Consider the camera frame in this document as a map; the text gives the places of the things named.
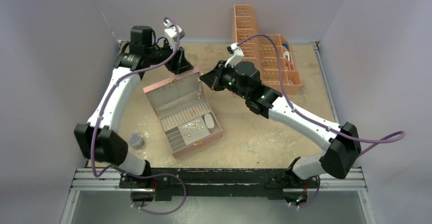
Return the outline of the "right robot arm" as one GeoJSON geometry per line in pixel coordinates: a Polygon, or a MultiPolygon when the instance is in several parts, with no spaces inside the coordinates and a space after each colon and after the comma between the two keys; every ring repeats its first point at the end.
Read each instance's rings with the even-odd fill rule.
{"type": "Polygon", "coordinates": [[[202,74],[199,79],[213,91],[227,89],[238,95],[251,112],[294,129],[322,149],[317,155],[292,162],[286,180],[293,187],[320,174],[345,179],[360,156],[361,146],[356,140],[358,130],[355,125],[327,121],[288,103],[279,91],[262,83],[260,72],[251,62],[240,62],[230,67],[219,61],[213,70],[202,74]]]}

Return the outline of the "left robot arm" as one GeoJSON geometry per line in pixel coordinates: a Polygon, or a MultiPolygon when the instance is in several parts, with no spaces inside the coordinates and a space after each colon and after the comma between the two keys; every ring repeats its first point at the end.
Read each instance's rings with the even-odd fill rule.
{"type": "Polygon", "coordinates": [[[193,69],[185,58],[179,41],[184,37],[183,29],[166,23],[159,45],[153,28],[144,25],[133,26],[130,41],[126,42],[114,61],[110,83],[98,107],[85,123],[78,123],[74,135],[85,158],[94,165],[106,163],[132,177],[140,188],[152,181],[150,163],[138,158],[130,151],[128,143],[118,134],[120,120],[133,91],[144,74],[165,66],[173,74],[193,69]]]}

